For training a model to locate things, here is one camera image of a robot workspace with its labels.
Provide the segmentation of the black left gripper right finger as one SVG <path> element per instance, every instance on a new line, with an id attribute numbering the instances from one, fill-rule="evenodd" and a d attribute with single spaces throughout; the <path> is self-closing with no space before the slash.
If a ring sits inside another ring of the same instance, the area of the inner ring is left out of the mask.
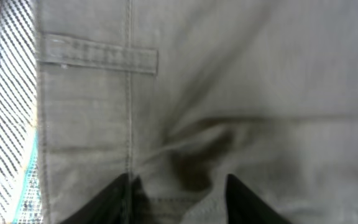
<path id="1" fill-rule="evenodd" d="M 225 186 L 228 224 L 290 224 L 286 218 L 259 198 L 234 174 L 228 174 Z"/>

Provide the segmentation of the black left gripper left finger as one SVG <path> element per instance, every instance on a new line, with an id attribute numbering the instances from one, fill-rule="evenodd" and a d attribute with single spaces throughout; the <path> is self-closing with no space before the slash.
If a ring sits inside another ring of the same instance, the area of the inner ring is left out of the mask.
<path id="1" fill-rule="evenodd" d="M 100 193 L 81 207 L 62 224 L 147 224 L 150 216 L 141 214 L 143 208 L 150 210 L 149 202 L 142 190 L 140 178 L 131 180 L 128 173 L 121 174 Z"/>

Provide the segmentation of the grey shorts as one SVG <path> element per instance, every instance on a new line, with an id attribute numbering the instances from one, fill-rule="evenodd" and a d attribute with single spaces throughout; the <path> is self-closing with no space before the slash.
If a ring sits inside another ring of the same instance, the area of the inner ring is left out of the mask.
<path id="1" fill-rule="evenodd" d="M 358 223 L 358 1 L 0 1 L 0 223 L 124 173 L 149 223 L 227 223 L 228 174 Z"/>

